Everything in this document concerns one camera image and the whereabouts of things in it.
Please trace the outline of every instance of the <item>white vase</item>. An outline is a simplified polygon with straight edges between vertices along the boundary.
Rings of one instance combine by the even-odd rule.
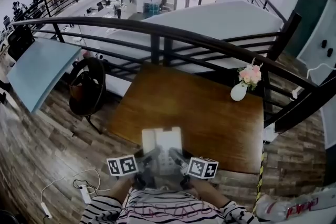
[[[235,101],[240,101],[244,98],[247,91],[247,85],[246,84],[237,84],[235,85],[231,90],[231,98]]]

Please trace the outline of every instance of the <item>wooden table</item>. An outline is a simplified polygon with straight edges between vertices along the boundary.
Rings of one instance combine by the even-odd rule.
[[[219,161],[219,168],[258,174],[263,101],[173,68],[145,64],[113,115],[109,131],[141,145],[141,131],[179,126],[183,148]]]

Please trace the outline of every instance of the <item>yellow black tape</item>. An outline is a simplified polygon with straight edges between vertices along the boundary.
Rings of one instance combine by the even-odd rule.
[[[254,204],[254,208],[253,208],[253,213],[256,213],[256,209],[257,209],[257,201],[260,199],[260,195],[261,195],[261,185],[263,183],[262,181],[262,173],[264,171],[264,149],[262,149],[262,155],[261,155],[261,165],[260,165],[260,173],[259,173],[259,182],[258,182],[258,189],[257,189],[257,197],[256,197],[256,201]]]

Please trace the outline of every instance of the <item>pink flower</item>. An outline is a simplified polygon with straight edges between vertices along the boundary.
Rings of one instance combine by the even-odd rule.
[[[244,76],[244,82],[249,83],[251,81],[251,77],[249,75]]]
[[[257,84],[260,79],[258,79],[257,77],[252,77],[251,80],[253,83]]]
[[[240,76],[243,78],[244,76],[247,75],[247,71],[243,69],[241,72],[239,72]]]
[[[260,67],[259,66],[253,66],[253,71],[255,73],[258,73],[260,71]]]

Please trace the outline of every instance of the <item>striped shirt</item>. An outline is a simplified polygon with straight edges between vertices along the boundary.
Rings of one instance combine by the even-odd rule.
[[[85,209],[82,224],[196,223],[257,224],[258,219],[234,201],[221,208],[181,191],[132,190],[124,205],[112,197],[97,196]]]

